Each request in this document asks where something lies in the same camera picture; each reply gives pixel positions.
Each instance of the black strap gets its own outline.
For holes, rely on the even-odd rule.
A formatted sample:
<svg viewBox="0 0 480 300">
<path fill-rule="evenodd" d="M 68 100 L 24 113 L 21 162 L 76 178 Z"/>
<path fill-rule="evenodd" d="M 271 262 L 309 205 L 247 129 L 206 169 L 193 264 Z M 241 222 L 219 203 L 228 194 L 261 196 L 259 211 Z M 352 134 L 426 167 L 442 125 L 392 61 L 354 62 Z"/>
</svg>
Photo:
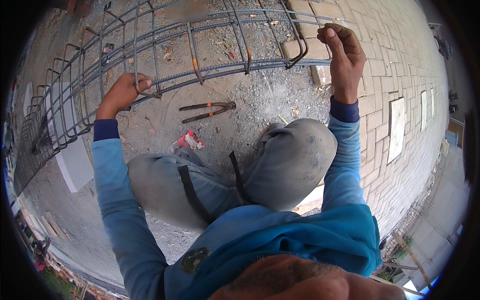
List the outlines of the black strap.
<svg viewBox="0 0 480 300">
<path fill-rule="evenodd" d="M 241 174 L 240 174 L 240 169 L 239 169 L 239 164 L 237 162 L 237 158 L 235 157 L 235 153 L 230 153 L 229 155 L 230 160 L 232 161 L 233 164 L 233 169 L 235 170 L 235 176 L 237 177 L 236 184 L 237 184 L 237 191 L 240 194 L 240 197 L 248 204 L 259 204 L 255 202 L 250 195 L 248 195 L 247 191 L 245 190 L 245 187 L 243 186 L 243 181 L 241 179 Z"/>
<path fill-rule="evenodd" d="M 187 195 L 187 200 L 193 210 L 210 225 L 215 219 L 212 215 L 207 211 L 205 206 L 202 204 L 200 199 L 198 199 L 197 193 L 195 192 L 195 188 L 193 187 L 192 180 L 190 179 L 190 173 L 188 172 L 188 166 L 181 166 L 179 168 L 181 182 L 183 183 L 183 189 L 185 190 L 185 194 Z"/>
</svg>

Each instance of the dirt ground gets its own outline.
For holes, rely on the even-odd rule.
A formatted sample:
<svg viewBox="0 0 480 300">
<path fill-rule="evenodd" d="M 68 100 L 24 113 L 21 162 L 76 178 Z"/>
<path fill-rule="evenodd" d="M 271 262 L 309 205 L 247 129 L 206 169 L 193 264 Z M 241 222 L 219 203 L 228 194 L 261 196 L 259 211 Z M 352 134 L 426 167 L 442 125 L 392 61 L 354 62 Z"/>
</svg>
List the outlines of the dirt ground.
<svg viewBox="0 0 480 300">
<path fill-rule="evenodd" d="M 277 3 L 273 0 L 265 2 L 272 5 Z M 94 30 L 101 27 L 103 7 L 107 3 L 108 1 L 95 1 L 91 14 L 85 18 L 70 17 L 60 10 L 52 10 L 45 17 L 35 34 L 19 79 L 20 93 L 15 108 L 19 130 L 23 122 L 22 105 L 26 85 L 32 82 L 35 89 L 37 85 L 45 84 L 47 68 L 52 67 L 55 57 L 63 57 L 65 45 L 79 45 L 85 26 Z M 240 1 L 238 3 L 241 8 L 243 4 Z M 112 2 L 111 11 L 119 15 L 135 4 L 135 1 L 115 1 Z M 209 9 L 212 12 L 224 10 L 225 7 L 222 1 L 212 0 Z M 151 30 L 150 19 L 139 18 L 138 35 Z M 166 21 L 159 15 L 155 22 L 162 24 Z M 132 31 L 133 22 L 126 26 L 126 36 L 132 36 Z M 276 44 L 272 42 L 273 37 L 270 36 L 267 25 L 263 28 L 261 25 L 247 24 L 245 32 L 252 44 L 254 60 L 278 57 L 275 54 Z M 285 28 L 279 27 L 278 32 L 284 41 L 291 38 Z M 121 30 L 116 30 L 105 36 L 103 44 L 114 43 L 116 47 L 120 46 L 121 33 Z M 195 40 L 199 49 L 200 67 L 241 60 L 238 45 L 230 43 L 235 40 L 231 27 L 201 31 L 195 34 Z M 162 78 L 192 70 L 188 44 L 184 35 L 156 47 L 159 76 L 156 75 L 153 48 L 139 53 L 138 72 Z M 98 57 L 98 51 L 98 47 L 88 50 L 85 56 L 86 66 Z M 229 54 L 230 51 L 236 53 L 235 58 Z M 73 53 L 73 48 L 69 48 L 66 52 L 67 59 L 70 59 Z M 55 69 L 59 70 L 60 66 L 61 63 L 57 62 Z M 72 77 L 76 77 L 77 71 L 78 64 L 74 64 Z M 126 62 L 126 71 L 132 72 L 133 64 Z M 119 63 L 111 69 L 111 73 L 102 75 L 105 92 L 123 72 L 124 66 Z M 195 78 L 194 75 L 189 75 L 186 80 L 192 78 Z M 181 81 L 183 79 L 166 82 L 161 87 Z M 101 102 L 99 79 L 95 79 L 85 88 L 85 95 L 87 110 L 92 112 Z M 125 138 L 124 159 L 129 161 L 140 153 L 165 152 L 173 141 L 187 130 L 192 130 L 205 144 L 205 148 L 198 151 L 200 158 L 220 176 L 233 178 L 233 167 L 228 158 L 231 151 L 235 151 L 240 169 L 245 169 L 252 162 L 258 149 L 258 139 L 268 125 L 282 122 L 279 116 L 287 122 L 299 118 L 327 122 L 330 95 L 330 89 L 319 91 L 314 87 L 306 67 L 252 71 L 249 75 L 237 73 L 208 80 L 204 85 L 187 85 L 164 93 L 161 99 L 151 98 L 132 107 L 131 111 L 119 113 L 119 132 Z M 80 109 L 83 108 L 80 107 L 78 99 L 74 99 L 77 117 L 80 118 Z M 181 123 L 181 120 L 201 114 L 203 110 L 178 111 L 180 107 L 220 101 L 235 101 L 237 109 L 188 124 Z M 83 140 L 90 151 L 93 132 L 83 135 Z M 36 210 L 38 215 L 52 211 L 60 227 L 70 233 L 69 241 L 54 239 L 53 244 L 73 259 L 75 265 L 83 266 L 81 271 L 101 274 L 105 282 L 121 286 L 121 276 L 101 226 L 93 180 L 79 192 L 70 194 L 53 159 L 35 176 L 28 185 L 28 190 L 31 195 L 35 195 L 32 210 Z M 195 233 L 175 228 L 151 216 L 147 216 L 147 221 L 170 264 L 183 255 L 197 237 Z"/>
</svg>

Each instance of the brick paving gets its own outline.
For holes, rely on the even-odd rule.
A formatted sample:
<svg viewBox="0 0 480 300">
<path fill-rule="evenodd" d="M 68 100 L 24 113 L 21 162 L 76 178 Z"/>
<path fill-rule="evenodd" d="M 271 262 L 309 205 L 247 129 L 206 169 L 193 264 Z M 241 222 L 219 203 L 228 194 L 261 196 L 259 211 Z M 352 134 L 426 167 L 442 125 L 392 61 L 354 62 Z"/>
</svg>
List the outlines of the brick paving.
<svg viewBox="0 0 480 300">
<path fill-rule="evenodd" d="M 444 59 L 415 0 L 291 2 L 291 7 L 300 12 L 332 17 L 335 23 L 352 29 L 367 55 L 358 95 L 360 174 L 365 201 L 378 220 L 380 236 L 384 237 L 422 191 L 439 155 L 448 120 Z M 311 26 L 301 27 L 304 28 L 308 28 L 305 37 L 312 37 Z M 324 56 L 322 51 L 318 58 Z M 427 91 L 428 98 L 425 128 L 421 128 L 422 91 Z M 403 149 L 387 163 L 389 101 L 399 97 L 405 99 Z"/>
</svg>

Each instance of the shoe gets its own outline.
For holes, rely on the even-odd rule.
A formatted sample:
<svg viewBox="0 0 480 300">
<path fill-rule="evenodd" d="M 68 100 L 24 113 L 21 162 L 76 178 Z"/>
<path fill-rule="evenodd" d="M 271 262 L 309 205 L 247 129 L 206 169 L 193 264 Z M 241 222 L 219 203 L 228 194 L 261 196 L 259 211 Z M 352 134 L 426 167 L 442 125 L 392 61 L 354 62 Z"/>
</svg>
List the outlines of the shoe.
<svg viewBox="0 0 480 300">
<path fill-rule="evenodd" d="M 273 124 L 270 124 L 270 126 L 268 126 L 267 128 L 267 132 L 269 132 L 270 130 L 273 130 L 273 129 L 277 129 L 277 128 L 284 128 L 285 126 L 282 124 L 282 123 L 273 123 Z"/>
</svg>

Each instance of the blue hoodie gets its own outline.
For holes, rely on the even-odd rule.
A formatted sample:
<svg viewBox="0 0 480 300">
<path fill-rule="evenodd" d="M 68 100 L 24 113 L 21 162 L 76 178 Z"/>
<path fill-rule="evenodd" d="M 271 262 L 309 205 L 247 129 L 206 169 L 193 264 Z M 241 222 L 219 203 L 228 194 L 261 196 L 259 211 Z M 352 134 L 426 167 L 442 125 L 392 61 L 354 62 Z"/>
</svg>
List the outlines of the blue hoodie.
<svg viewBox="0 0 480 300">
<path fill-rule="evenodd" d="M 131 299 L 207 299 L 258 257 L 293 254 L 369 276 L 382 261 L 375 217 L 360 187 L 358 102 L 331 99 L 328 128 L 336 156 L 325 175 L 322 212 L 301 217 L 261 205 L 227 211 L 175 264 L 168 265 L 130 189 L 116 120 L 94 124 L 92 159 L 105 231 Z M 198 271 L 183 267 L 192 255 Z"/>
</svg>

